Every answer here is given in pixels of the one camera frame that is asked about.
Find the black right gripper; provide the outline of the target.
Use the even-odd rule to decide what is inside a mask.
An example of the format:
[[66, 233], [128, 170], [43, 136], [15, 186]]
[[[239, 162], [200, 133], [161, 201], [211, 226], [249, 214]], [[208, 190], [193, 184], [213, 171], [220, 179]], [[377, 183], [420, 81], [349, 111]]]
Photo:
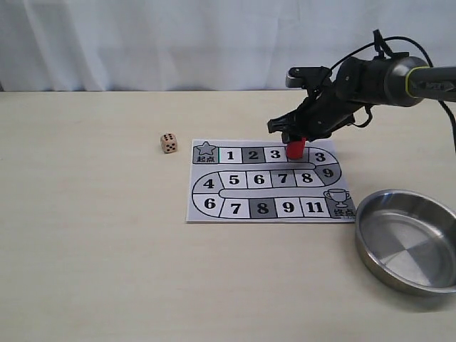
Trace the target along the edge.
[[283, 143], [327, 138], [347, 125], [362, 107], [388, 102], [384, 83], [390, 66], [389, 59], [348, 58], [341, 64], [335, 81], [316, 100], [302, 103], [298, 113], [270, 119], [266, 124], [268, 132], [280, 132]]

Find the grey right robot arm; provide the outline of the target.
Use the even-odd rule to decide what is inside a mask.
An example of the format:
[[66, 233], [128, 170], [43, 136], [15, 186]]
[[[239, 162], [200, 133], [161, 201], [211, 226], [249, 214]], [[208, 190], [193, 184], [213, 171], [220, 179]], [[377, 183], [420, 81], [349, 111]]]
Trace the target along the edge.
[[335, 79], [325, 67], [291, 68], [288, 79], [308, 96], [293, 111], [267, 123], [270, 133], [280, 132], [284, 143], [304, 138], [329, 138], [336, 130], [355, 123], [354, 114], [374, 105], [412, 107], [424, 99], [455, 101], [455, 68], [431, 67], [413, 56], [345, 60]]

